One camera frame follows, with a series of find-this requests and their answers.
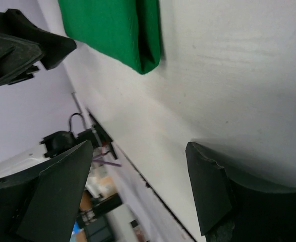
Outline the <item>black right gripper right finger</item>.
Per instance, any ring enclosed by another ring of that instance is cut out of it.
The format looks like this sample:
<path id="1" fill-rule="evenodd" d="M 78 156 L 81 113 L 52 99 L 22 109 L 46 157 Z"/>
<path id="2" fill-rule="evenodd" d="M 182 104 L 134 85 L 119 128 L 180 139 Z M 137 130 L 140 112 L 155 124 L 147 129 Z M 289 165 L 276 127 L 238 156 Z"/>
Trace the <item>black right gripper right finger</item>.
<path id="1" fill-rule="evenodd" d="M 196 142 L 187 144 L 186 159 L 207 241 L 296 241 L 296 188 L 254 176 Z"/>

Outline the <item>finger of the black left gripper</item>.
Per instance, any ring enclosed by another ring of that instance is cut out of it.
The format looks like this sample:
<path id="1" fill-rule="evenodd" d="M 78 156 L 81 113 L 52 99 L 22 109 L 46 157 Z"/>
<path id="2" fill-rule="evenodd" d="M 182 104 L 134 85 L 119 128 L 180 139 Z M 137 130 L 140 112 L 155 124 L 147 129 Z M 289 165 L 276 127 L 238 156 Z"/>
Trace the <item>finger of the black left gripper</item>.
<path id="1" fill-rule="evenodd" d="M 74 40 L 38 28 L 20 10 L 8 9 L 5 12 L 5 20 L 14 36 L 35 42 L 40 46 L 43 52 L 40 62 L 46 70 L 56 68 L 77 48 Z"/>
<path id="2" fill-rule="evenodd" d="M 37 43 L 0 33 L 0 86 L 34 78 L 42 57 Z"/>

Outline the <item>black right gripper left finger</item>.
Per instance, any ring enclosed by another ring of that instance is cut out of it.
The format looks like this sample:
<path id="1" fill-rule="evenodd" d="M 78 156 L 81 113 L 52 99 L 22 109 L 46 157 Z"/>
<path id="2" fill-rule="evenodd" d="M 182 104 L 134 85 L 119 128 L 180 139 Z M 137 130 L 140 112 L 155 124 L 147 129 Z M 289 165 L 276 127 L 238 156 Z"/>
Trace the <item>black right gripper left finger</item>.
<path id="1" fill-rule="evenodd" d="M 0 241 L 69 241 L 93 158 L 82 142 L 46 161 L 0 163 Z"/>

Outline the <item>green t shirt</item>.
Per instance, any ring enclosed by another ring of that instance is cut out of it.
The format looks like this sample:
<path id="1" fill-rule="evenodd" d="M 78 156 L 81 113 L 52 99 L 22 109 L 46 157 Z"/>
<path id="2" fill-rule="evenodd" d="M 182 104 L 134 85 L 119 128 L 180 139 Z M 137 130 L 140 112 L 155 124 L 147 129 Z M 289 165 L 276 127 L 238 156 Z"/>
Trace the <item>green t shirt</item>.
<path id="1" fill-rule="evenodd" d="M 158 1 L 59 1 L 65 33 L 141 75 L 160 62 Z"/>

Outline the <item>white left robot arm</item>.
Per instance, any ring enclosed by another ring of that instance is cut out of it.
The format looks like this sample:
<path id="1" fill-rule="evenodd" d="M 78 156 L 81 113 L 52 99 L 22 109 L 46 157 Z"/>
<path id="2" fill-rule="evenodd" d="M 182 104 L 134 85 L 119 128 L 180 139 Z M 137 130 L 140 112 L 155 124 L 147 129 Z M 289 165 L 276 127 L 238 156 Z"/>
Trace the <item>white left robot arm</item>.
<path id="1" fill-rule="evenodd" d="M 74 40 L 35 26 L 17 9 L 0 12 L 0 86 L 34 78 L 41 62 L 46 70 L 56 68 L 77 48 Z M 71 137 L 65 131 L 0 162 L 0 178 L 47 161 L 68 149 Z"/>

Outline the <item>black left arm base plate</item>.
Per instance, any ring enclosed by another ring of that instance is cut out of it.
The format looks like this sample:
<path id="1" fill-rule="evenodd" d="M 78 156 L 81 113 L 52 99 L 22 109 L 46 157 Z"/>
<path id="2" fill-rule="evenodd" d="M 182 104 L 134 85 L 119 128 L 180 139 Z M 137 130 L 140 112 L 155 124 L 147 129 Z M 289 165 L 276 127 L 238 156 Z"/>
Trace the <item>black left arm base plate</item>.
<path id="1" fill-rule="evenodd" d="M 72 128 L 72 118 L 74 116 L 79 116 L 82 120 L 83 128 L 84 131 L 78 133 L 74 137 L 74 145 L 78 145 L 82 142 L 85 141 L 90 141 L 92 143 L 93 149 L 96 148 L 107 148 L 107 152 L 111 153 L 113 158 L 115 160 L 118 159 L 117 154 L 114 150 L 114 147 L 112 145 L 113 139 L 109 136 L 109 134 L 105 131 L 105 129 L 102 127 L 102 125 L 98 122 L 98 120 L 94 117 L 92 112 L 87 109 L 88 115 L 90 120 L 92 121 L 92 125 L 90 128 L 86 128 L 86 123 L 85 123 L 85 116 L 80 113 L 73 113 L 70 118 L 69 118 L 69 130 L 70 132 L 73 131 Z"/>

